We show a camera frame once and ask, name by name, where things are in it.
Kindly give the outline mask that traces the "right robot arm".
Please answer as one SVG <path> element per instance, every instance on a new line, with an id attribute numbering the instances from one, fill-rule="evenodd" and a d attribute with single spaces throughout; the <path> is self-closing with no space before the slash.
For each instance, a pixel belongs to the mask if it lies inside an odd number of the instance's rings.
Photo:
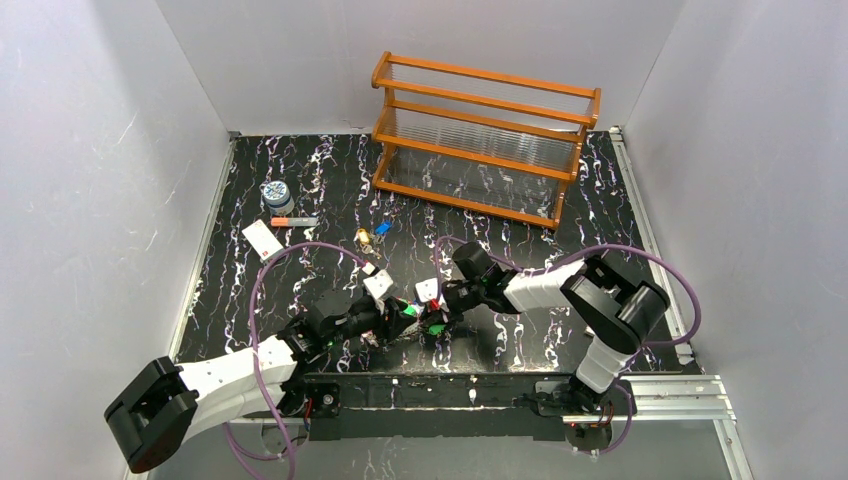
<path id="1" fill-rule="evenodd" d="M 423 329 L 438 335 L 481 305 L 511 315 L 570 307 L 594 338 L 566 387 L 569 401 L 601 399 L 670 306 L 661 287 L 617 269 L 607 247 L 542 271 L 504 268 L 476 242 L 457 248 L 452 260 L 460 279 L 431 278 L 414 287 Z"/>

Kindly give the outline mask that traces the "blue tag key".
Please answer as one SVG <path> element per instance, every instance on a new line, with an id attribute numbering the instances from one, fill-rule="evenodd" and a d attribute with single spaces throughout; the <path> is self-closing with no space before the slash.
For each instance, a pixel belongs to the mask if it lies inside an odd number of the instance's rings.
<path id="1" fill-rule="evenodd" d="M 390 231 L 391 227 L 392 227 L 391 222 L 384 221 L 374 229 L 374 234 L 376 236 L 385 236 Z"/>

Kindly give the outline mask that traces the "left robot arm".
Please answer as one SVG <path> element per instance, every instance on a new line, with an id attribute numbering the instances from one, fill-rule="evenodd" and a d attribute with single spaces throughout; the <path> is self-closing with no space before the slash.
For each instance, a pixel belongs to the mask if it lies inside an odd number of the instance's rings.
<path id="1" fill-rule="evenodd" d="M 104 419 L 130 471 L 150 471 L 191 437 L 278 406 L 285 383 L 297 381 L 333 346 L 363 335 L 387 344 L 415 326 L 421 312 L 397 297 L 364 293 L 350 301 L 328 290 L 256 348 L 182 364 L 167 356 L 150 361 Z"/>

